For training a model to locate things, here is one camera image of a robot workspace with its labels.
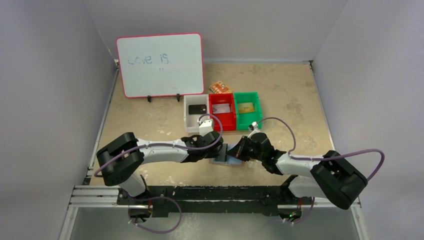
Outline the green plastic bin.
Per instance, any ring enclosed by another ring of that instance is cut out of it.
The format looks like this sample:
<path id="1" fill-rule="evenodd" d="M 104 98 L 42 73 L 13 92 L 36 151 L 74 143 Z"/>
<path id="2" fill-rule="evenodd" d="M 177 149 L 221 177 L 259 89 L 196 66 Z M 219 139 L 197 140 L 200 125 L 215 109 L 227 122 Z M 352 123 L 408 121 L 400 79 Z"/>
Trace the green plastic bin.
<path id="1" fill-rule="evenodd" d="M 263 118 L 261 103 L 257 92 L 233 93 L 236 111 L 236 129 L 245 131 L 253 122 Z"/>

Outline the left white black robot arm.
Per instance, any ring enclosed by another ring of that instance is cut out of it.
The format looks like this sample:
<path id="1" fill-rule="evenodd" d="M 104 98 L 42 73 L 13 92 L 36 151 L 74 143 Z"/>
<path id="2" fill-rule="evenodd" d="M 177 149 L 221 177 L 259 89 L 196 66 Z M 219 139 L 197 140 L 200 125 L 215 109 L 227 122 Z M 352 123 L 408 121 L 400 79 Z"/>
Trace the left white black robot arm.
<path id="1" fill-rule="evenodd" d="M 105 186 L 118 186 L 129 196 L 148 195 L 148 186 L 137 169 L 144 164 L 159 162 L 195 163 L 219 155 L 224 144 L 217 131 L 192 135 L 173 141 L 148 141 L 126 132 L 96 153 L 99 169 L 94 173 Z"/>

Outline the red plastic bin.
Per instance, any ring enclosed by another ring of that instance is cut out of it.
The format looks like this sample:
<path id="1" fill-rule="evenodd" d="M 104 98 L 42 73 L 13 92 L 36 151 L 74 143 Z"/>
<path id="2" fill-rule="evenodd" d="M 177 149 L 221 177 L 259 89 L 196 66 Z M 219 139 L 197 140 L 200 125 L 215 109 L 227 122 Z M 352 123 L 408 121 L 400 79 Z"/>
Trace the red plastic bin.
<path id="1" fill-rule="evenodd" d="M 236 130 L 236 108 L 232 93 L 209 94 L 208 108 L 220 120 L 224 131 Z"/>

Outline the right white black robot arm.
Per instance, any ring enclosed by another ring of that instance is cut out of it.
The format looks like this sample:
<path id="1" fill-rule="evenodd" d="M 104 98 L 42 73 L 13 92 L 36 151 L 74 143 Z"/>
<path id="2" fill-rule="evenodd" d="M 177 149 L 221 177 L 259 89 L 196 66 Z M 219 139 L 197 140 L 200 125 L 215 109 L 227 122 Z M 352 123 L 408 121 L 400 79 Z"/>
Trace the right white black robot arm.
<path id="1" fill-rule="evenodd" d="M 329 150 L 318 158 L 291 156 L 275 149 L 263 132 L 243 136 L 227 155 L 244 162 L 257 160 L 269 173 L 287 175 L 280 187 L 288 197 L 326 198 L 343 210 L 368 185 L 367 178 L 338 152 Z"/>

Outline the white plastic bin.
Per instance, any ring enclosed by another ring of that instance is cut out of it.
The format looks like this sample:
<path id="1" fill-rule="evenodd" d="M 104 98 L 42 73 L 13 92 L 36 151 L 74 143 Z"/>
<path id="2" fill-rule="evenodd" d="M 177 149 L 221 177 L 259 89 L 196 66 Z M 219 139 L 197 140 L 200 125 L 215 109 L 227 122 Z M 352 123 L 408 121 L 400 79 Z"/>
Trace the white plastic bin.
<path id="1" fill-rule="evenodd" d="M 198 133 L 198 119 L 201 115 L 210 113 L 209 95 L 196 94 L 183 97 L 183 122 L 186 133 Z"/>

